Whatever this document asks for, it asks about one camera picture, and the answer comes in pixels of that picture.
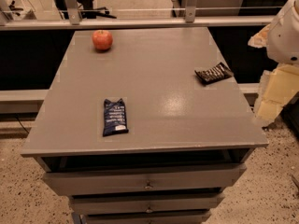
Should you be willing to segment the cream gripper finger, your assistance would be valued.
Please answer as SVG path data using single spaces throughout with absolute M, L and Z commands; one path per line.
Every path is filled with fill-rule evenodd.
M 260 79 L 255 118 L 274 122 L 283 107 L 299 92 L 299 65 L 280 63 L 272 72 L 265 71 Z

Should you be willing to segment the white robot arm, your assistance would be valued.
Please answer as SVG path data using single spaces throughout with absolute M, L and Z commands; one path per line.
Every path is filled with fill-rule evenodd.
M 267 77 L 261 77 L 262 90 L 254 105 L 256 119 L 268 125 L 299 92 L 299 0 L 288 0 L 248 45 L 266 48 L 268 58 L 278 63 Z

